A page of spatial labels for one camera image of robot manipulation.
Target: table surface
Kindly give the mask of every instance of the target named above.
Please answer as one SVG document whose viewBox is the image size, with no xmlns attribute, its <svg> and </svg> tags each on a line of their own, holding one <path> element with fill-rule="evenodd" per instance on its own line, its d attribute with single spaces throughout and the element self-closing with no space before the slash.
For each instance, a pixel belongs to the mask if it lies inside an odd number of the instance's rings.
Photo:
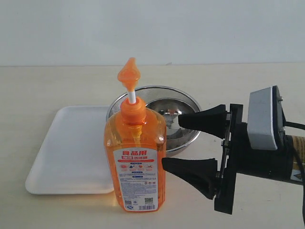
<svg viewBox="0 0 305 229">
<path fill-rule="evenodd" d="M 166 201 L 154 213 L 126 213 L 114 193 L 35 196 L 24 186 L 56 112 L 69 105 L 109 105 L 124 88 L 121 66 L 0 68 L 0 228 L 303 228 L 301 186 L 237 175 L 233 215 L 167 173 Z M 244 104 L 249 93 L 278 85 L 287 120 L 304 123 L 305 63 L 140 66 L 139 86 L 166 85 L 202 109 Z M 287 129 L 289 134 L 304 133 Z M 221 140 L 201 133 L 175 157 L 221 159 Z"/>
</svg>

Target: white label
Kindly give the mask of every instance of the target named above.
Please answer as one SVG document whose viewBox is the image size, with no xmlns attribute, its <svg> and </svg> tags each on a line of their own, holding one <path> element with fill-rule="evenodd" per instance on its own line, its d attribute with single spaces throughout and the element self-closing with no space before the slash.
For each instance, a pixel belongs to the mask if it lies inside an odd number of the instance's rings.
<svg viewBox="0 0 305 229">
<path fill-rule="evenodd" d="M 296 181 L 301 181 L 302 182 L 302 176 L 301 176 L 301 171 L 293 169 L 291 172 L 291 180 L 296 180 Z"/>
<path fill-rule="evenodd" d="M 157 151 L 124 148 L 113 152 L 124 207 L 127 211 L 158 208 Z"/>
</svg>

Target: orange pump head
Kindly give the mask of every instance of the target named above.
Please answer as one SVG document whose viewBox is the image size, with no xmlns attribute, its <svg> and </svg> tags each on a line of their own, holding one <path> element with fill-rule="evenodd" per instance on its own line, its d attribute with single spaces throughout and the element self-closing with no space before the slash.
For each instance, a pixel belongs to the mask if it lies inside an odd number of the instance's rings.
<svg viewBox="0 0 305 229">
<path fill-rule="evenodd" d="M 140 124 L 146 117 L 146 103 L 135 96 L 135 87 L 141 73 L 135 64 L 135 58 L 130 58 L 118 74 L 118 80 L 126 87 L 128 98 L 121 104 L 122 119 L 126 123 Z"/>
</svg>

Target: metal bowl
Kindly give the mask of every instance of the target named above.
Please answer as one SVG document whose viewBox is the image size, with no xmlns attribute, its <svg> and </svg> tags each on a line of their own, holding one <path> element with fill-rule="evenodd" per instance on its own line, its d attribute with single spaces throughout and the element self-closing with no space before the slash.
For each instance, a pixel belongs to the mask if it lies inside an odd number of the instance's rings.
<svg viewBox="0 0 305 229">
<path fill-rule="evenodd" d="M 187 93 L 166 86 L 145 86 L 135 89 L 136 95 L 146 102 L 146 107 L 162 114 L 166 120 L 166 155 L 174 156 L 193 142 L 200 131 L 179 126 L 178 115 L 201 111 L 199 104 Z M 127 93 L 118 97 L 109 107 L 106 120 L 120 110 Z"/>
</svg>

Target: pump dispenser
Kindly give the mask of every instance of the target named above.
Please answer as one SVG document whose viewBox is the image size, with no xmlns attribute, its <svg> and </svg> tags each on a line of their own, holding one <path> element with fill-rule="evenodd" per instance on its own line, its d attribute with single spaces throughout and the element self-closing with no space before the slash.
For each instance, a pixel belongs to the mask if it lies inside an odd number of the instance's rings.
<svg viewBox="0 0 305 229">
<path fill-rule="evenodd" d="M 156 211 L 165 201 L 166 123 L 136 96 L 141 73 L 130 58 L 118 74 L 128 98 L 105 126 L 104 147 L 115 195 L 126 211 Z"/>
</svg>

